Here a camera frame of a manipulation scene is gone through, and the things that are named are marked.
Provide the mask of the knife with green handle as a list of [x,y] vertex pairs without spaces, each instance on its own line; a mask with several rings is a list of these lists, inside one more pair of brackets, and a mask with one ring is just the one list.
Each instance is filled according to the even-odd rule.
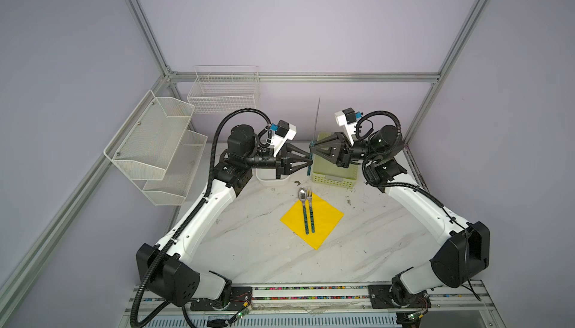
[[314,132],[313,132],[311,142],[309,145],[309,151],[310,151],[309,159],[311,160],[311,164],[307,168],[307,176],[311,176],[311,170],[312,170],[312,165],[313,165],[313,156],[314,155],[311,152],[311,147],[313,147],[313,145],[315,144],[315,139],[317,138],[317,123],[318,123],[319,112],[320,112],[320,103],[321,103],[321,95],[317,99],[317,108],[316,108],[316,114],[314,117]]

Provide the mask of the spoon with green handle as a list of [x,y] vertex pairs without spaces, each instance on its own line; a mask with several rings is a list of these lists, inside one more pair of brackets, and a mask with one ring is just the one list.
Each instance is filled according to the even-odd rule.
[[304,188],[300,188],[298,190],[298,199],[300,200],[301,204],[302,204],[302,214],[303,214],[303,221],[304,221],[304,229],[305,229],[305,233],[308,235],[309,234],[309,227],[308,227],[308,217],[307,217],[307,207],[306,207],[306,202],[307,202],[307,192],[306,189]]

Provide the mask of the fork with green handle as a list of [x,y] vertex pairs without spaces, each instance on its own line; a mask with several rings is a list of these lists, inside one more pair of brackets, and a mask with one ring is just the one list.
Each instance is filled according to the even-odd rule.
[[308,187],[306,189],[306,195],[307,195],[307,202],[308,202],[308,206],[309,206],[309,216],[310,216],[310,226],[311,226],[311,232],[315,233],[315,224],[314,224],[314,211],[313,211],[313,193],[311,191],[311,188]]

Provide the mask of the yellow paper napkin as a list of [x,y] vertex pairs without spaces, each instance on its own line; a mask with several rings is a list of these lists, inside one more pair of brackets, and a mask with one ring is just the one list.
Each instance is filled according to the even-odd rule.
[[311,206],[306,204],[306,218],[302,202],[297,200],[280,219],[295,235],[319,250],[332,231],[344,217],[344,213],[333,207],[316,193],[311,195]]

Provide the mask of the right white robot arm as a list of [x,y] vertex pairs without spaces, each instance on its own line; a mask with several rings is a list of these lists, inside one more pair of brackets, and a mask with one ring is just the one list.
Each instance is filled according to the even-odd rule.
[[407,307],[416,295],[440,286],[459,288],[487,269],[491,232],[481,222],[455,214],[420,187],[396,160],[404,148],[400,130],[386,125],[362,139],[337,132],[311,145],[311,153],[341,168],[362,167],[367,185],[399,202],[433,236],[440,248],[429,262],[392,278],[387,301]]

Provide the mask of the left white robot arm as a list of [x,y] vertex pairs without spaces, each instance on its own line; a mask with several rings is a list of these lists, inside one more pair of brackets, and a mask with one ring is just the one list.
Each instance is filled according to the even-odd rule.
[[254,169],[272,169],[275,178],[281,178],[311,164],[308,153],[290,143],[296,136],[295,125],[281,120],[272,124],[271,133],[271,144],[263,148],[251,126],[241,124],[231,129],[213,177],[187,215],[155,245],[143,244],[136,253],[140,279],[146,289],[178,307],[195,298],[226,299],[225,277],[192,268],[200,242],[247,186]]

